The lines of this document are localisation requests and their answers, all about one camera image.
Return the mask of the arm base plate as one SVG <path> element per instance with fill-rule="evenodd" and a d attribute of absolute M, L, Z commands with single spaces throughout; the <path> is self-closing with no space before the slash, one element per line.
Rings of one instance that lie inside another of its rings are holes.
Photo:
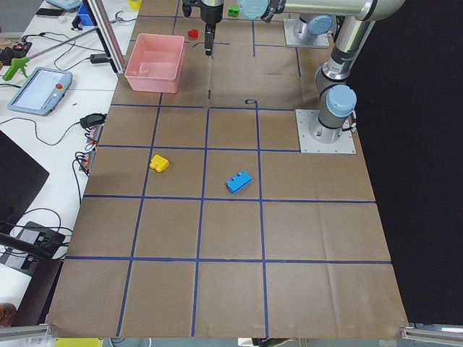
<path fill-rule="evenodd" d="M 329 41 L 326 33 L 312 34 L 308 24 L 299 19 L 284 20 L 284 36 L 287 47 L 295 48 L 328 48 Z"/>
<path fill-rule="evenodd" d="M 347 120 L 341 128 L 328 129 L 319 121 L 319 110 L 296 109 L 295 114 L 302 154 L 356 154 Z"/>

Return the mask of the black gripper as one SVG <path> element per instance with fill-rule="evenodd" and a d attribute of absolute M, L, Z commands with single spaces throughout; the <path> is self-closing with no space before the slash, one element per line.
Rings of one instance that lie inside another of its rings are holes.
<path fill-rule="evenodd" d="M 200 16 L 206 23 L 204 34 L 205 55 L 213 53 L 213 26 L 222 19 L 222 0 L 201 0 Z"/>

